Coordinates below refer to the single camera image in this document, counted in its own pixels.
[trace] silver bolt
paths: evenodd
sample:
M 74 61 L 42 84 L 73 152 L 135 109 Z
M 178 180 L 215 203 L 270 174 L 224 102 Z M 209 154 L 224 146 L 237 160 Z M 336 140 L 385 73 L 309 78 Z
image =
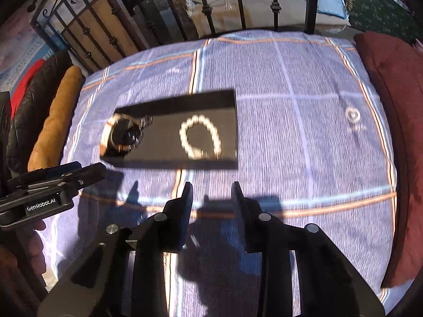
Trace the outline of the silver bolt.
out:
M 307 224 L 305 228 L 308 232 L 311 232 L 312 234 L 315 234 L 319 231 L 319 227 L 316 224 Z
M 108 234 L 114 234 L 119 230 L 119 226 L 117 226 L 116 224 L 110 224 L 107 228 L 106 231 Z
M 159 212 L 159 213 L 156 213 L 156 214 L 154 215 L 154 220 L 155 220 L 155 221 L 165 221 L 165 220 L 167 219 L 167 217 L 168 217 L 168 216 L 166 216 L 166 214 L 165 214 L 165 213 L 163 213 L 163 212 Z
M 272 216 L 269 215 L 268 213 L 263 212 L 259 214 L 259 219 L 261 221 L 269 221 L 270 219 L 272 219 Z

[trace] black iron fence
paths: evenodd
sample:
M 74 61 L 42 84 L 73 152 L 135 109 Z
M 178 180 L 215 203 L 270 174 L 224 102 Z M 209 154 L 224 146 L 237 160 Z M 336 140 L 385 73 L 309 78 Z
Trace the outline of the black iron fence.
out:
M 104 20 L 100 18 L 96 10 L 93 8 L 93 1 L 89 0 L 82 0 L 86 10 L 88 10 L 91 15 L 93 16 L 95 22 L 101 27 L 104 34 L 108 37 L 109 45 L 113 46 L 115 50 L 119 53 L 120 57 L 126 57 L 129 55 L 128 53 L 125 53 L 124 49 L 120 45 L 119 39 L 112 33 L 111 30 L 109 30 L 106 27 L 106 24 Z M 157 24 L 160 24 L 162 27 L 166 27 L 165 23 L 155 23 L 153 20 L 157 16 L 151 15 L 151 10 L 148 10 L 145 7 L 145 4 L 143 2 L 145 0 L 122 0 L 126 9 L 128 10 L 128 13 L 130 15 L 134 14 L 134 7 L 137 6 L 139 11 L 142 13 L 144 24 L 147 28 L 147 31 L 151 33 L 151 35 L 154 37 L 154 39 L 157 42 L 157 45 L 164 44 L 165 41 L 163 40 L 163 37 L 160 37 L 160 30 L 157 29 Z M 174 16 L 176 20 L 176 25 L 180 31 L 180 34 L 184 40 L 188 40 L 187 32 L 184 28 L 183 22 L 181 21 L 181 15 L 177 12 L 173 0 L 166 0 L 169 8 L 172 12 L 172 15 Z M 210 6 L 207 0 L 201 0 L 203 7 L 202 7 L 202 13 L 204 13 L 205 17 L 207 18 L 209 27 L 210 27 L 210 34 L 211 37 L 216 37 L 218 34 L 216 33 L 214 24 L 213 24 L 213 17 L 212 17 L 212 10 L 213 8 Z M 306 0 L 306 13 L 305 13 L 305 27 L 304 32 L 308 34 L 314 33 L 315 25 L 316 25 L 316 15 L 317 15 L 317 0 Z M 88 73 L 92 73 L 93 69 L 101 69 L 104 65 L 101 65 L 99 62 L 99 58 L 97 56 L 97 59 L 94 58 L 92 51 L 87 48 L 87 46 L 83 45 L 82 39 L 79 39 L 78 36 L 75 35 L 75 33 L 72 31 L 69 22 L 65 22 L 63 17 L 60 15 L 59 8 L 61 6 L 64 6 L 72 15 L 73 20 L 72 22 L 76 22 L 79 27 L 82 30 L 82 34 L 84 37 L 90 40 L 90 43 L 93 44 L 94 49 L 98 51 L 98 53 L 102 56 L 102 61 L 105 60 L 108 64 L 113 63 L 113 60 L 111 60 L 111 57 L 107 54 L 107 51 L 103 48 L 103 46 L 99 43 L 98 39 L 91 33 L 90 28 L 87 27 L 87 25 L 84 24 L 84 22 L 81 20 L 80 13 L 77 14 L 75 10 L 72 8 L 72 6 L 69 4 L 68 0 L 56 0 L 53 4 L 53 6 L 48 9 L 46 8 L 46 5 L 50 2 L 50 0 L 42 0 L 40 5 L 38 6 L 37 10 L 35 11 L 35 15 L 32 18 L 31 26 L 34 28 L 34 30 L 37 32 L 37 34 L 54 50 L 59 50 L 60 46 L 68 47 L 70 52 L 81 62 L 81 64 L 85 67 L 85 69 L 88 71 Z M 111 8 L 111 14 L 115 15 L 122 26 L 125 28 L 125 30 L 128 32 L 129 37 L 131 38 L 132 42 L 135 44 L 137 50 L 142 50 L 143 46 L 140 45 L 140 42 L 134 39 L 133 32 L 130 32 L 128 30 L 128 27 L 125 26 L 127 23 L 124 22 L 124 15 L 121 8 L 116 5 L 116 2 L 114 3 L 111 0 L 107 0 L 110 8 Z M 242 0 L 237 0 L 238 2 L 238 8 L 240 12 L 240 19 L 241 19 L 241 26 L 242 29 L 246 29 L 246 23 L 245 23 L 245 15 L 244 15 L 244 7 Z M 269 8 L 272 10 L 274 15 L 274 27 L 272 28 L 275 31 L 281 31 L 283 28 L 278 27 L 278 17 L 279 12 L 281 10 L 281 6 L 278 2 L 278 0 L 273 0 L 270 4 Z M 62 33 L 59 32 L 58 29 L 54 27 L 52 24 L 52 18 L 55 17 L 58 22 L 62 25 L 63 31 Z M 63 36 L 63 32 L 66 32 L 68 37 L 67 41 L 65 37 Z M 57 44 L 54 40 L 54 38 L 59 39 L 59 43 Z

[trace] blue pillow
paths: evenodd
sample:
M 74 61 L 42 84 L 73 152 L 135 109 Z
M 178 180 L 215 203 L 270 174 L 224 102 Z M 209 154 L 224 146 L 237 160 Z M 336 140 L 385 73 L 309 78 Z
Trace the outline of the blue pillow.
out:
M 342 19 L 347 17 L 345 6 L 341 0 L 317 0 L 317 12 L 335 15 Z

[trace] open rectangular box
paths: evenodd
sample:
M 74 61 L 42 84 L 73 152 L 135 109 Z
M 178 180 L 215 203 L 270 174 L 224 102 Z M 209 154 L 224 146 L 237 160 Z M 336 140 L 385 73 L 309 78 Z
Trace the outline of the open rectangular box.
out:
M 138 147 L 128 153 L 119 153 L 112 147 L 101 159 L 116 167 L 146 169 L 237 169 L 238 126 L 234 90 L 223 90 L 183 95 L 137 105 L 121 107 L 116 114 L 127 114 L 140 119 L 152 117 L 152 124 L 143 129 L 144 136 Z M 192 147 L 204 150 L 207 156 L 190 159 L 181 145 L 181 124 L 193 115 L 209 118 L 218 131 L 221 155 L 213 152 L 210 131 L 201 124 L 187 131 Z

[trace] black leather cushion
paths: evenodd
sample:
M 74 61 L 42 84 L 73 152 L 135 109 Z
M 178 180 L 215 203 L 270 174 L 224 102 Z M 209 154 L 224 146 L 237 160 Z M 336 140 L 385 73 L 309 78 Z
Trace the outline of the black leather cushion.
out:
M 27 172 L 29 157 L 49 115 L 50 105 L 71 65 L 67 50 L 61 50 L 33 76 L 10 125 L 6 163 L 13 176 Z

